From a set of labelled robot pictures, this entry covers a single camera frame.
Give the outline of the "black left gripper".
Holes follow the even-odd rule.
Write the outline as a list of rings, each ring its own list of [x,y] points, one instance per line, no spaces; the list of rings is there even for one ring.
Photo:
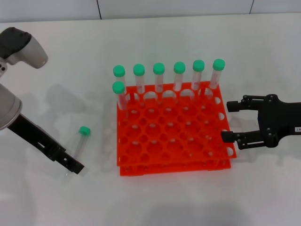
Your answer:
[[[66,152],[66,149],[54,142],[47,132],[22,114],[8,126],[8,129],[43,152],[50,160],[58,162],[70,172],[79,174],[83,170],[83,164],[71,157]]]

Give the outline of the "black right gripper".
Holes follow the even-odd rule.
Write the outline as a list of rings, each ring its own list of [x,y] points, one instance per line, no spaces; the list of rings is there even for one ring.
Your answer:
[[[237,142],[240,150],[257,147],[276,147],[279,141],[292,135],[301,134],[301,104],[286,103],[275,94],[266,96],[244,95],[241,101],[228,101],[228,112],[241,110],[258,111],[259,129],[250,132],[223,131],[224,143]]]

